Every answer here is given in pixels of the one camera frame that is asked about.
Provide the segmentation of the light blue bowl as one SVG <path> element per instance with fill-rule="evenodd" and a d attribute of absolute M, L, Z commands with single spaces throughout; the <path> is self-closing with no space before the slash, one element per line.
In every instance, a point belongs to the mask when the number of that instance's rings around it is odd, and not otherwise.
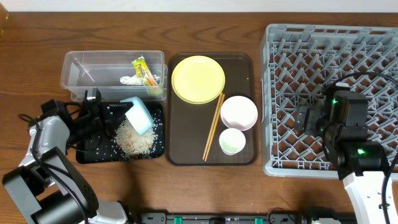
<path fill-rule="evenodd" d="M 132 103 L 132 107 L 125 113 L 126 118 L 139 135 L 145 135 L 153 127 L 154 120 L 143 101 L 134 96 L 120 102 Z"/>

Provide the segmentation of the rice and nut scraps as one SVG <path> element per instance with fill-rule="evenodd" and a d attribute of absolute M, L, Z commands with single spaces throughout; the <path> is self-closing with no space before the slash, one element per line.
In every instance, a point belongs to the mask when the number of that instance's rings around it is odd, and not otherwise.
<path fill-rule="evenodd" d="M 156 118 L 153 127 L 141 136 L 125 118 L 110 142 L 103 143 L 93 151 L 96 162 L 158 158 L 165 149 L 164 124 Z"/>

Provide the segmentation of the green snack wrapper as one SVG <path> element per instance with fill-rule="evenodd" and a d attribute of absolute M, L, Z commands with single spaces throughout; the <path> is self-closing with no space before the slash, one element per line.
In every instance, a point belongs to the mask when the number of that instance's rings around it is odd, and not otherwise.
<path fill-rule="evenodd" d="M 143 56 L 131 62 L 135 68 L 136 76 L 140 80 L 143 86 L 146 87 L 149 96 L 160 96 L 162 89 L 158 86 L 155 78 L 153 77 L 149 67 L 146 64 Z"/>

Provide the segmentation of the pink bowl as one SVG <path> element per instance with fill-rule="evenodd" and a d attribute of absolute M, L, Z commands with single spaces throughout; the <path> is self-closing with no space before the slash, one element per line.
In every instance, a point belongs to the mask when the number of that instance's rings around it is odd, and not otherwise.
<path fill-rule="evenodd" d="M 258 110 L 251 99 L 245 96 L 232 96 L 223 103 L 220 117 L 228 128 L 246 131 L 256 124 Z"/>

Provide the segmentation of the white green cup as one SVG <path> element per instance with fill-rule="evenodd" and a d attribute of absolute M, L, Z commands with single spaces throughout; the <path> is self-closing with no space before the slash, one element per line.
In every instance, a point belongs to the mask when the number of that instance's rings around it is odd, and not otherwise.
<path fill-rule="evenodd" d="M 221 150 L 229 156 L 242 151 L 246 145 L 246 137 L 242 131 L 235 128 L 225 129 L 219 136 Z"/>

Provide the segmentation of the yellow plate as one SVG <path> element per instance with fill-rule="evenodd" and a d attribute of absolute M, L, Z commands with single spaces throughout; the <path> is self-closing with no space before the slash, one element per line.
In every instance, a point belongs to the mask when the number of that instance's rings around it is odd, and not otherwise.
<path fill-rule="evenodd" d="M 221 94 L 226 77 L 216 60 L 194 55 L 174 67 L 171 81 L 173 91 L 181 100 L 191 104 L 205 104 Z"/>

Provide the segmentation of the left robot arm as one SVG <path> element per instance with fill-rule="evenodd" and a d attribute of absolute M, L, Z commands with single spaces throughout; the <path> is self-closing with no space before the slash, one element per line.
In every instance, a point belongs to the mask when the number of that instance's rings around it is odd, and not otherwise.
<path fill-rule="evenodd" d="M 29 124 L 30 143 L 19 167 L 2 178 L 3 187 L 28 223 L 133 223 L 120 201 L 99 200 L 67 159 L 69 148 L 89 152 L 83 143 L 93 137 L 107 145 L 133 104 L 90 98 L 76 104 L 76 118 L 70 105 L 50 100 L 37 118 L 19 115 Z"/>

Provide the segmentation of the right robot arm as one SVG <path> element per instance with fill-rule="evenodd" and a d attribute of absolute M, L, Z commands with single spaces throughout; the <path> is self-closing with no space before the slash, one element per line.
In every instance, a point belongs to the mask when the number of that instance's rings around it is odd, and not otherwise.
<path fill-rule="evenodd" d="M 397 223 L 390 180 L 393 164 L 383 146 L 368 139 L 368 101 L 358 92 L 337 90 L 321 106 L 301 103 L 294 128 L 322 139 L 325 157 L 337 169 L 358 223 Z"/>

